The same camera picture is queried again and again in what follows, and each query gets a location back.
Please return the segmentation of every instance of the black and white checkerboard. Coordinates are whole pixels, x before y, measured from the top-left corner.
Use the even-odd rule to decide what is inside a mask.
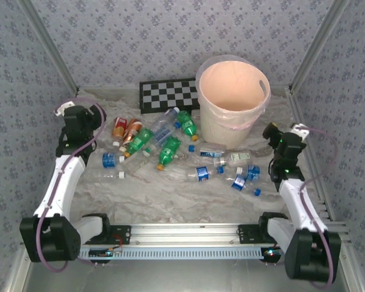
[[[198,110],[198,94],[195,79],[176,79],[141,82],[141,114],[161,113],[178,106],[180,110]]]

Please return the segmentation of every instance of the patterned wallpaper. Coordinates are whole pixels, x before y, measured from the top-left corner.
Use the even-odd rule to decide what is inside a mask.
[[[0,1],[0,291],[20,220],[42,198],[62,127],[52,112],[68,94],[16,0]]]
[[[289,84],[332,0],[33,0],[78,86],[194,76],[213,55]]]
[[[297,96],[308,125],[338,141],[337,163],[325,180],[365,269],[365,0],[346,8]],[[324,167],[332,147],[321,136],[313,145]]]

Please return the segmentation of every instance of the metal corner post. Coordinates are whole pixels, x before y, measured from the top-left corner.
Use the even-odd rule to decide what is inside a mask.
[[[34,29],[36,35],[41,41],[47,54],[50,56],[66,86],[73,96],[76,95],[77,86],[75,81],[31,0],[18,0],[18,4],[26,15],[26,18],[29,20],[31,27]]]

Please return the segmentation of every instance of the clear plastic bottle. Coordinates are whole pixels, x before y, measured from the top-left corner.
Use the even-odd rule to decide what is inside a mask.
[[[124,179],[126,173],[118,169],[85,169],[82,180],[86,183],[100,183],[111,179]]]
[[[225,180],[233,189],[238,190],[239,192],[254,196],[259,196],[261,194],[261,190],[256,187],[255,183],[246,179],[243,175],[227,175],[225,176]]]
[[[180,129],[180,127],[181,124],[179,122],[165,123],[149,141],[148,147],[143,151],[144,155],[149,157],[158,150],[161,150],[169,137],[171,137],[177,129]]]
[[[150,157],[144,155],[144,152],[138,151],[122,162],[122,168],[130,175],[134,175],[141,167],[150,161]]]
[[[202,142],[198,145],[189,145],[188,151],[204,157],[222,157],[226,152],[223,144]]]
[[[173,123],[177,119],[180,112],[178,107],[170,108],[164,114],[160,115],[158,119],[150,126],[150,130],[157,135],[157,132],[162,129],[166,123]]]
[[[236,174],[242,175],[248,181],[257,181],[261,175],[261,169],[257,165],[247,165],[246,167],[237,167]]]
[[[125,157],[118,155],[117,153],[104,153],[103,155],[92,153],[88,159],[86,165],[87,169],[108,169],[116,167],[118,164],[123,162]]]
[[[252,154],[249,150],[233,151],[225,157],[215,157],[214,166],[239,167],[252,163]]]
[[[212,165],[193,167],[186,170],[186,181],[207,181],[212,179],[214,176],[222,175],[224,168],[219,166],[215,167]]]

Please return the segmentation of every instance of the blue bottle cap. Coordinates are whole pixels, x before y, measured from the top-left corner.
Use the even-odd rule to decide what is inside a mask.
[[[260,189],[255,189],[254,190],[254,195],[255,196],[259,196],[261,194],[261,190]]]
[[[224,168],[222,166],[218,166],[217,167],[217,172],[220,173],[220,174],[224,173]]]

